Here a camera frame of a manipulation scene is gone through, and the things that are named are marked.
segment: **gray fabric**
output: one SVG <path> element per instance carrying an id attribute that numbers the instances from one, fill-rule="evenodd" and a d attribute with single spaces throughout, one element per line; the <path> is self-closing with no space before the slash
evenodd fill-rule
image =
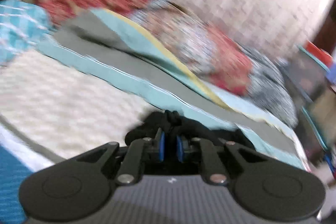
<path id="1" fill-rule="evenodd" d="M 83 37 L 83 30 L 87 34 L 90 34 L 90 40 L 87 40 L 88 36 Z M 189 89 L 158 67 L 134 55 L 127 54 L 126 52 L 129 52 L 129 50 L 126 48 L 126 45 L 122 45 L 122 41 L 118 35 L 91 12 L 68 20 L 54 34 L 54 37 L 62 46 L 68 49 L 84 56 L 89 55 L 104 64 L 146 79 L 152 84 L 172 92 L 185 102 L 203 109 L 219 119 L 251 128 L 270 145 L 297 155 L 294 142 L 276 128 L 269 126 L 265 122 L 256 122 L 237 112 L 223 109 Z"/>
<path id="2" fill-rule="evenodd" d="M 284 79 L 278 68 L 254 48 L 241 46 L 241 51 L 253 64 L 246 99 L 294 128 L 298 123 L 295 106 L 285 89 Z"/>

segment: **light blue fabric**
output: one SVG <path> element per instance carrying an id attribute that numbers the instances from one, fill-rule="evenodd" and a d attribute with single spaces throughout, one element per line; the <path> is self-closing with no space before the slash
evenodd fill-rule
<path id="1" fill-rule="evenodd" d="M 226 103 L 232 109 L 244 113 L 245 116 L 251 117 L 251 119 L 256 121 L 266 121 L 268 124 L 281 129 L 281 131 L 290 139 L 294 140 L 297 138 L 295 132 L 289 128 L 286 124 L 280 121 L 277 117 L 266 110 L 255 106 L 251 102 L 232 94 L 226 90 L 220 89 L 219 87 L 212 85 L 210 83 L 204 82 L 212 92 L 214 92 L 224 103 Z"/>
<path id="2" fill-rule="evenodd" d="M 125 92 L 134 93 L 160 109 L 179 110 L 185 117 L 197 120 L 208 128 L 226 128 L 227 130 L 237 128 L 237 125 L 234 123 L 222 121 L 197 107 L 189 105 L 171 92 L 154 86 L 144 79 L 129 75 L 94 59 L 83 57 L 60 45 L 41 41 L 38 45 L 38 50 L 68 67 L 74 67 L 83 73 L 97 76 Z M 241 129 L 254 144 L 258 152 L 276 157 L 283 162 L 304 169 L 302 162 L 295 155 L 272 147 L 248 128 L 241 127 Z"/>
<path id="3" fill-rule="evenodd" d="M 147 61 L 154 60 L 154 62 L 150 62 L 151 64 L 159 67 L 166 73 L 178 79 L 203 97 L 210 99 L 209 96 L 203 92 L 187 75 L 185 75 L 171 59 L 165 56 L 138 30 L 104 9 L 92 9 L 90 11 L 98 17 L 102 23 L 107 25 L 107 27 L 109 27 L 112 31 L 116 32 L 128 47 L 140 55 L 147 56 Z"/>
<path id="4" fill-rule="evenodd" d="M 0 65 L 38 43 L 49 27 L 43 8 L 20 0 L 0 1 Z"/>
<path id="5" fill-rule="evenodd" d="M 25 220 L 25 214 L 18 200 L 18 190 L 32 171 L 2 146 L 0 159 L 0 221 L 19 224 Z"/>

